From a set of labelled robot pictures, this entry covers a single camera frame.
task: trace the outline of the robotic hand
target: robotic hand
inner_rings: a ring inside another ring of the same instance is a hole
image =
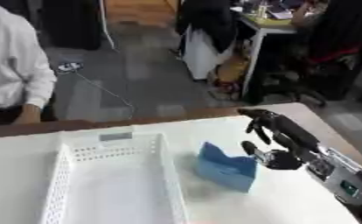
[[[238,112],[252,118],[247,133],[255,131],[265,144],[274,140],[286,149],[262,152],[253,143],[245,141],[241,145],[248,155],[273,170],[297,170],[306,165],[312,178],[362,219],[361,165],[337,150],[323,146],[315,136],[284,115],[265,109],[241,108]],[[272,140],[264,129],[272,131]]]
[[[288,117],[263,109],[240,109],[239,113],[253,119],[247,126],[247,133],[254,130],[265,144],[271,144],[271,139],[263,129],[266,128],[273,132],[275,142],[288,149],[262,153],[253,143],[243,142],[245,152],[255,155],[258,161],[268,168],[296,170],[302,164],[317,159],[315,153],[318,153],[318,140]]]

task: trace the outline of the desk leg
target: desk leg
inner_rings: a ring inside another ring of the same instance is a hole
[[[266,35],[266,33],[262,29],[260,29],[254,36],[254,41],[253,41],[253,45],[252,45],[252,55],[251,55],[249,68],[245,74],[246,77],[245,77],[244,84],[242,87],[242,96],[245,96],[247,94],[248,85],[249,85],[250,80],[252,79],[252,75],[253,75],[257,60],[259,59],[261,44],[262,44],[262,40],[264,39],[265,35]]]

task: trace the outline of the white plastic basket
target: white plastic basket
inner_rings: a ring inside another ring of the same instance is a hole
[[[41,224],[186,223],[161,134],[64,137]]]

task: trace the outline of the white bag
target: white bag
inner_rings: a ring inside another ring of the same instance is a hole
[[[194,80],[205,80],[209,72],[233,54],[234,44],[231,44],[223,53],[218,53],[212,45],[211,38],[202,30],[194,31],[189,26],[185,35],[183,60]]]

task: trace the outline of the blue foam block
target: blue foam block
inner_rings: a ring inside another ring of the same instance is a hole
[[[228,157],[205,143],[198,155],[197,174],[211,181],[247,193],[254,182],[257,164],[252,157]]]

